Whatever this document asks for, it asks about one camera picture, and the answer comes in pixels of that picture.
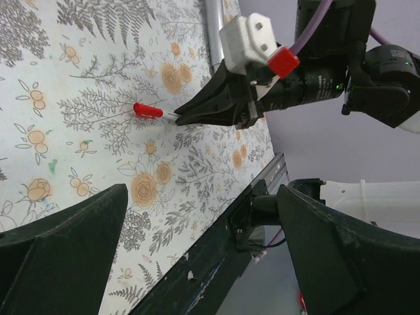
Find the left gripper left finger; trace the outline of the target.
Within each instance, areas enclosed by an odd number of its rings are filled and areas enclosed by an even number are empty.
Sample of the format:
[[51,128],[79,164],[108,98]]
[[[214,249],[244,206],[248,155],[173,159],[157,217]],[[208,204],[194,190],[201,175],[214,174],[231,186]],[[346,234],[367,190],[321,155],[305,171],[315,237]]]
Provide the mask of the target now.
[[98,314],[125,219],[115,184],[1,233],[2,314]]

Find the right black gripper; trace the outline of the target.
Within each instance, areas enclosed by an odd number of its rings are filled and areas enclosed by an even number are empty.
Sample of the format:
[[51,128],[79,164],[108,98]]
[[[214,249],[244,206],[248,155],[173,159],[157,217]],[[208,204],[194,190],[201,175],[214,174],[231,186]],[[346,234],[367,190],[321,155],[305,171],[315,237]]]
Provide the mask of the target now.
[[[346,67],[339,64],[302,64],[255,103],[261,113],[285,110],[339,97],[344,90]],[[186,104],[175,110],[178,126],[236,125],[242,115],[251,115],[247,74],[229,70],[226,60],[213,77]]]

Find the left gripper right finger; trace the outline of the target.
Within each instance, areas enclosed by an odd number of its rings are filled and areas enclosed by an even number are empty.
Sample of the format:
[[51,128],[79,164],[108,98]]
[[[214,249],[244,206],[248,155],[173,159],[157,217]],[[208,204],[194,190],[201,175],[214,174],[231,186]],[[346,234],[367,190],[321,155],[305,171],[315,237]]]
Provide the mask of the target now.
[[418,314],[419,240],[281,186],[278,212],[309,314]]

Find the red marker cap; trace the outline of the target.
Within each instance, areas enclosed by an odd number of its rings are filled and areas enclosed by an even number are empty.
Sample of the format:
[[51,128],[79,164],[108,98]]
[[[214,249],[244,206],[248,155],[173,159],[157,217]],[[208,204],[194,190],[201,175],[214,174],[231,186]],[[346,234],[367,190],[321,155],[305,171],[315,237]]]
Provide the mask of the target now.
[[145,119],[157,119],[163,117],[163,110],[139,102],[133,104],[133,110],[137,117]]

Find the white marker pen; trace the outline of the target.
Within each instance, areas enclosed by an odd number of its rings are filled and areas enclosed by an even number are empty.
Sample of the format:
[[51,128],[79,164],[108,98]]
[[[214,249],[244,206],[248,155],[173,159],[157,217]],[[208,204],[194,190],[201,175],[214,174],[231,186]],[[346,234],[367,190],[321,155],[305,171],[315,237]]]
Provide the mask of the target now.
[[179,115],[177,115],[175,113],[172,113],[172,112],[164,113],[164,116],[165,117],[180,117]]

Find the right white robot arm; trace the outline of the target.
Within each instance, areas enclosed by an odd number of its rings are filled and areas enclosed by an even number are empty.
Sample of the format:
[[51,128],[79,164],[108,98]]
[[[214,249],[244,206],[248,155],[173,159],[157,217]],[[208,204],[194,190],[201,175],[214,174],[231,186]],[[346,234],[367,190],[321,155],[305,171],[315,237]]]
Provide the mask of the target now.
[[271,21],[237,16],[219,32],[224,59],[206,86],[177,108],[179,126],[246,129],[267,112],[343,96],[360,112],[419,132],[419,57],[390,43],[367,49],[375,1],[299,1],[295,42],[281,46]]

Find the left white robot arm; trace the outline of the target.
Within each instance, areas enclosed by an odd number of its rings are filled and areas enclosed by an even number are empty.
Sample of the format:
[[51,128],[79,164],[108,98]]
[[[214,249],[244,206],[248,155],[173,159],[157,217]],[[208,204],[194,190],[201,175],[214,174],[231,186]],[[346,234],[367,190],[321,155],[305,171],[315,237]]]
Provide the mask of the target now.
[[[105,191],[1,233],[2,314],[98,314],[128,201]],[[419,183],[295,180],[268,193],[248,186],[189,250],[135,300],[133,314],[212,314],[262,245],[260,226],[284,232],[309,314],[418,314],[419,240],[380,227],[419,222]]]

